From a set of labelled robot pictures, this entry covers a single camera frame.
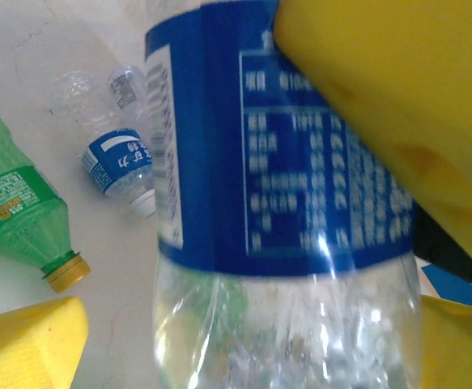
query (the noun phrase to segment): green bottle label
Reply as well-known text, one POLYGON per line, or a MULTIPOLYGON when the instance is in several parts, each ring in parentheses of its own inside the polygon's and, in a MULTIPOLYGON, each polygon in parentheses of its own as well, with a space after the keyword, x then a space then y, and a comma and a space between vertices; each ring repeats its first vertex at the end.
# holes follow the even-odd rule
POLYGON ((0 174, 0 228, 31 207, 57 198, 55 190, 34 166, 0 174))

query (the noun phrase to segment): blue bottle label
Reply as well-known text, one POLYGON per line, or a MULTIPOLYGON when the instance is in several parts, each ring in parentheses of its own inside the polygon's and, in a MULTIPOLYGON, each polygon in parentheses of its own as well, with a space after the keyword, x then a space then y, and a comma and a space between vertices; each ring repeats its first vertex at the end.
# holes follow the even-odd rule
POLYGON ((94 140, 83 153, 84 168, 104 193, 133 170, 151 165, 151 154, 137 131, 123 128, 94 140))
POLYGON ((410 252, 411 197, 277 51, 276 6, 210 3, 147 33, 159 249, 244 276, 410 252))

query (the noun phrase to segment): nutrition facts table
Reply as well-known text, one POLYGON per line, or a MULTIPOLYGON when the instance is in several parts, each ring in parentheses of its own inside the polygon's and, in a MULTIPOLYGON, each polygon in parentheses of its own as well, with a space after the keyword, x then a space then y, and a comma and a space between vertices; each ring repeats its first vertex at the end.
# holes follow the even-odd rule
POLYGON ((410 234, 410 196, 274 49, 240 52, 240 105, 247 254, 330 255, 410 234))

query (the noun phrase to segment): yellow bottle cap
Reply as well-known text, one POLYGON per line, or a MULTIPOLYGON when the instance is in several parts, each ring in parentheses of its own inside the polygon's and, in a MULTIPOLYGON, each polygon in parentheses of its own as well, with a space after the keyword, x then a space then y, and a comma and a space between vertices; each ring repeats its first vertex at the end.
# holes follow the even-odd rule
POLYGON ((87 276, 90 267, 81 255, 75 255, 70 261, 50 273, 46 280, 56 293, 66 291, 87 276))

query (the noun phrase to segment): bottle cap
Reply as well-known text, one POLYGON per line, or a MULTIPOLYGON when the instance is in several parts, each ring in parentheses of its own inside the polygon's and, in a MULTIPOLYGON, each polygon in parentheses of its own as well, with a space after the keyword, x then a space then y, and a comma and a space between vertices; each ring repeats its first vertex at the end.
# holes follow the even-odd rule
POLYGON ((142 196, 137 197, 130 206, 133 208, 135 213, 146 219, 155 213, 155 190, 149 190, 142 196))
POLYGON ((50 273, 46 280, 56 293, 61 293, 77 284, 90 272, 90 267, 81 255, 75 255, 70 261, 50 273))

